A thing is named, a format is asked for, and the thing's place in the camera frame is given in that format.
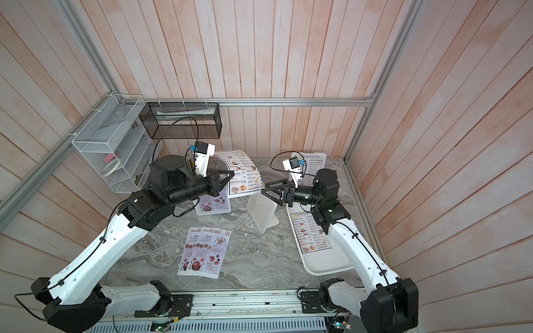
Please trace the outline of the red special menu sheet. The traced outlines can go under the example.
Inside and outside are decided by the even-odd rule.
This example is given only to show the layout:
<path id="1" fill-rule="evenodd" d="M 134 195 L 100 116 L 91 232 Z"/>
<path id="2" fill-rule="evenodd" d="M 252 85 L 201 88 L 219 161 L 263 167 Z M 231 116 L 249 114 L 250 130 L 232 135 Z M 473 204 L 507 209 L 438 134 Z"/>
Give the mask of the red special menu sheet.
<path id="1" fill-rule="evenodd" d="M 188 272 L 193 276 L 218 279 L 232 232 L 203 228 L 194 243 Z"/>
<path id="2" fill-rule="evenodd" d="M 206 277 L 204 266 L 211 249 L 212 235 L 207 228 L 190 228 L 180 261 L 180 276 Z"/>

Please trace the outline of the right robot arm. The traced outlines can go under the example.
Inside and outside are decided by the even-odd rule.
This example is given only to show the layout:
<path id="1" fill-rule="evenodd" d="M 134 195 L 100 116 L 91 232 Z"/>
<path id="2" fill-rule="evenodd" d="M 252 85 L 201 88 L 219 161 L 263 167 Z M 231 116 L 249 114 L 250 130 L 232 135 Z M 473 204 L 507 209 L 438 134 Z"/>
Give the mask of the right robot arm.
<path id="1" fill-rule="evenodd" d="M 339 189 L 336 171 L 320 169 L 312 186 L 282 179 L 267 183 L 262 194 L 279 205 L 309 205 L 316 224 L 340 247 L 362 280 L 363 288 L 340 279 L 321 283 L 326 307 L 360 317 L 368 332 L 406 332 L 417 327 L 418 287 L 412 279 L 400 278 L 362 237 L 338 199 Z"/>

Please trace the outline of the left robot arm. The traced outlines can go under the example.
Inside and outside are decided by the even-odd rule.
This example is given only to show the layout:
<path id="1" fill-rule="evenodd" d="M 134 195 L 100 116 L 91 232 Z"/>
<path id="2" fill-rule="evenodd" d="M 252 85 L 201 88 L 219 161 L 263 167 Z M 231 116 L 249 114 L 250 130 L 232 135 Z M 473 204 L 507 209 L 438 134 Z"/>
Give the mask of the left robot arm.
<path id="1" fill-rule="evenodd" d="M 64 332 L 84 332 L 107 316 L 164 316 L 170 311 L 173 296 L 159 280 L 137 287 L 99 282 L 130 247 L 173 215 L 176 205 L 206 194 L 217 196 L 235 174 L 198 164 L 201 170 L 192 172 L 182 156 L 166 155 L 152 162 L 144 187 L 118 205 L 104 231 L 62 271 L 32 284 L 32 294 L 44 304 L 44 322 Z"/>

